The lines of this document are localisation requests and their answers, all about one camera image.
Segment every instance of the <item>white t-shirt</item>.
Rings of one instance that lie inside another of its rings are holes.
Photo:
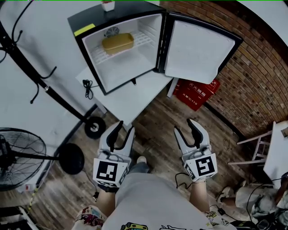
[[[82,230],[83,224],[90,225],[85,227],[87,230],[91,226],[94,230],[236,229],[215,212],[200,212],[170,182],[146,173],[126,176],[116,193],[116,209],[109,218],[96,207],[90,206],[86,211],[78,214],[73,230]],[[100,215],[98,219],[89,216],[93,212]]]

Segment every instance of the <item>fan grille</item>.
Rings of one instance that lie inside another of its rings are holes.
[[[15,128],[0,128],[0,135],[10,145],[12,151],[33,155],[46,156],[46,146],[43,140],[33,133]],[[43,159],[15,157],[12,165],[1,168],[0,191],[10,190],[22,185],[34,176],[43,164]]]

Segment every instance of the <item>fire extinguisher box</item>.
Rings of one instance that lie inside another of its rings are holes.
[[[213,80],[210,84],[195,81],[180,80],[175,87],[174,94],[194,111],[197,111],[205,101],[215,94],[220,82]]]

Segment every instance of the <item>yellow sticker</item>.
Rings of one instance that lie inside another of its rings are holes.
[[[82,33],[86,32],[86,31],[88,31],[88,30],[90,30],[90,29],[92,29],[92,28],[94,28],[94,27],[95,27],[94,24],[87,25],[87,26],[83,27],[82,29],[79,29],[79,30],[77,30],[76,32],[74,32],[74,35],[75,35],[75,37],[76,37],[76,36],[78,36],[79,34],[82,34]]]

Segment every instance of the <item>jeans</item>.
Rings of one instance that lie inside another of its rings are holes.
[[[145,162],[140,162],[136,165],[134,165],[129,173],[148,173],[149,171],[149,166]]]

